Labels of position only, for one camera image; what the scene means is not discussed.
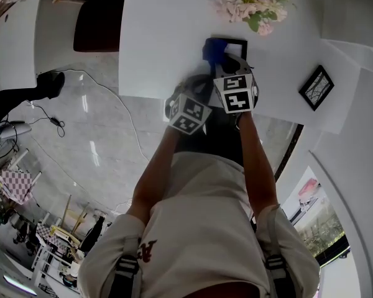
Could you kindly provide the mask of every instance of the checkered cloth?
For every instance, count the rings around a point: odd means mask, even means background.
[[[32,197],[32,175],[30,173],[3,170],[1,181],[5,185],[4,190],[10,199],[18,204],[24,204]]]
[[[56,235],[50,236],[50,228],[41,224],[40,222],[37,223],[36,233],[38,233],[42,238],[47,240],[49,243],[58,247],[58,252],[61,254],[65,254],[67,252],[67,247],[62,244],[59,238]]]

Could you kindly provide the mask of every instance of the black buckle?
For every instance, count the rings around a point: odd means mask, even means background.
[[[282,255],[272,255],[265,261],[265,267],[270,271],[275,269],[285,269],[286,261]]]
[[[116,271],[124,271],[126,273],[137,274],[139,270],[139,265],[137,258],[132,255],[124,255],[119,258],[116,265]]]

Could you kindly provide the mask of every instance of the white cable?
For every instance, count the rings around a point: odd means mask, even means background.
[[[88,77],[91,78],[91,80],[96,83],[98,86],[101,86],[102,88],[108,90],[109,92],[111,92],[111,94],[115,95],[115,97],[119,100],[119,102],[123,105],[123,107],[127,110],[127,112],[129,113],[129,117],[130,117],[130,121],[131,121],[131,125],[132,125],[132,128],[134,129],[134,133],[136,135],[136,139],[137,139],[137,144],[138,144],[138,148],[139,148],[139,151],[141,152],[141,155],[149,162],[149,159],[143,154],[142,150],[141,150],[141,145],[139,143],[139,139],[138,139],[138,134],[137,134],[137,130],[136,130],[136,126],[134,126],[134,123],[132,121],[132,118],[131,118],[131,114],[130,114],[130,111],[129,109],[126,107],[126,105],[124,105],[122,99],[120,98],[120,96],[118,94],[116,94],[112,89],[104,86],[104,85],[101,85],[99,83],[97,83],[97,81],[91,77],[90,74],[88,74],[86,71],[84,70],[64,70],[64,71],[56,71],[57,73],[60,73],[60,72],[83,72],[84,74],[86,74]]]

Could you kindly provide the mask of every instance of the forearm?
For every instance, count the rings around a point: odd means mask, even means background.
[[[159,147],[137,183],[132,197],[133,202],[140,200],[152,207],[162,200],[179,138],[179,131],[167,127]]]
[[[275,178],[250,112],[243,113],[239,128],[247,194],[257,217],[262,209],[278,203]]]

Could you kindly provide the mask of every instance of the backpack strap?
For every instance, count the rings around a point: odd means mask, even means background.
[[[270,256],[265,260],[268,279],[271,287],[271,298],[302,298],[302,292],[293,271],[288,267],[280,251],[276,235],[275,219],[279,205],[268,213],[268,233],[271,241]]]
[[[138,237],[124,240],[123,255],[116,263],[109,298],[118,298],[120,293],[125,298],[139,298],[142,273],[137,261],[138,246]]]

